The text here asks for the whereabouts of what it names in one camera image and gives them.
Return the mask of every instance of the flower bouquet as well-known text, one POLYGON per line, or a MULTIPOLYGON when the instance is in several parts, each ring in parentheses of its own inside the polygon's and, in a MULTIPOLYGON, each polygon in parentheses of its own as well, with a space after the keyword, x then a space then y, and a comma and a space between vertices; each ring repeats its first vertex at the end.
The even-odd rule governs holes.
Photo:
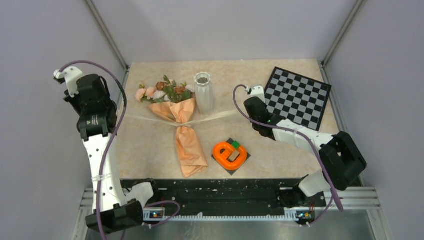
MULTIPOLYGON (((195 88, 187 83, 178 86, 166 75, 163 80, 154 87, 146 88, 140 84, 140 89, 135 93, 135 99, 139 102, 151 102, 150 110, 165 121, 177 124, 189 122, 196 109, 196 99, 193 98, 195 88)), ((178 126, 175 138, 178 159, 185 178, 200 173, 208 167, 200 140, 191 127, 178 126)))

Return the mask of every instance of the cream ribbon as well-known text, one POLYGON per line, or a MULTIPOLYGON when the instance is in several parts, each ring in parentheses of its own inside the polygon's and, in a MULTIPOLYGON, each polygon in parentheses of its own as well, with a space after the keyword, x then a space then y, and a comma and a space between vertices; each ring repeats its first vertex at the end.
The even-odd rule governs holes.
POLYGON ((190 127, 191 125, 194 124, 200 124, 203 122, 208 122, 208 121, 212 121, 212 120, 216 120, 216 119, 223 119, 226 117, 230 117, 233 115, 236 115, 238 112, 237 110, 229 110, 229 111, 223 111, 223 112, 219 112, 219 113, 215 113, 213 115, 210 115, 204 119, 199 119, 199 120, 193 120, 193 121, 189 121, 186 123, 176 123, 176 122, 170 122, 170 121, 164 121, 162 119, 152 119, 152 118, 148 118, 145 116, 137 116, 137 115, 132 115, 132 114, 125 114, 125 117, 129 117, 129 118, 133 118, 133 119, 138 119, 138 120, 146 120, 146 121, 152 121, 152 122, 159 122, 159 123, 163 123, 163 124, 167 124, 167 125, 171 125, 174 127, 183 127, 183 126, 188 126, 190 127))

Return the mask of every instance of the checkerboard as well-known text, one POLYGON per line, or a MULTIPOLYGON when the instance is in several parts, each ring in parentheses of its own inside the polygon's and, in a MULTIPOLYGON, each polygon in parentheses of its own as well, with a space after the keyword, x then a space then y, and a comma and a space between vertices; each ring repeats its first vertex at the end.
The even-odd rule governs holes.
POLYGON ((326 83, 276 67, 265 88, 267 110, 318 131, 331 87, 326 83))

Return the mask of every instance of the beige tabletop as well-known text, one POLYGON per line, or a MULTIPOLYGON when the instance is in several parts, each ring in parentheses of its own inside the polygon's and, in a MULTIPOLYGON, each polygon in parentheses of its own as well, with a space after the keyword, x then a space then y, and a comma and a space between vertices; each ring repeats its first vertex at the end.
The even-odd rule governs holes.
MULTIPOLYGON (((135 100, 139 84, 155 86, 163 75, 194 85, 194 76, 207 72, 211 76, 215 95, 215 113, 235 110, 232 94, 238 84, 266 86, 274 67, 279 67, 314 80, 323 81, 316 59, 180 61, 133 63, 125 92, 128 96, 127 114, 159 119, 149 109, 148 102, 135 100)), ((237 92, 243 110, 247 94, 237 92)), ((196 112, 194 120, 206 116, 196 112)), ((317 159, 293 145, 273 141, 259 135, 252 124, 240 114, 207 121, 192 126, 208 157, 209 167, 189 179, 266 179, 301 178, 320 169, 317 159), (213 147, 232 138, 242 144, 251 157, 234 175, 226 172, 212 157, 213 147)), ((325 108, 320 132, 339 132, 330 101, 325 108)), ((177 158, 176 127, 161 122, 125 117, 116 138, 116 157, 121 179, 182 179, 177 158)))

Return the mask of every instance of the vase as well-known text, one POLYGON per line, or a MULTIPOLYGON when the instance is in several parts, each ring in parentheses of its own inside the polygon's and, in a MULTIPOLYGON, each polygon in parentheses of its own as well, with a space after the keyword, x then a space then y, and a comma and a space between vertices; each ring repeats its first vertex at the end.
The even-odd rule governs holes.
POLYGON ((211 76, 200 72, 194 77, 197 109, 200 114, 209 115, 214 111, 215 100, 211 76))

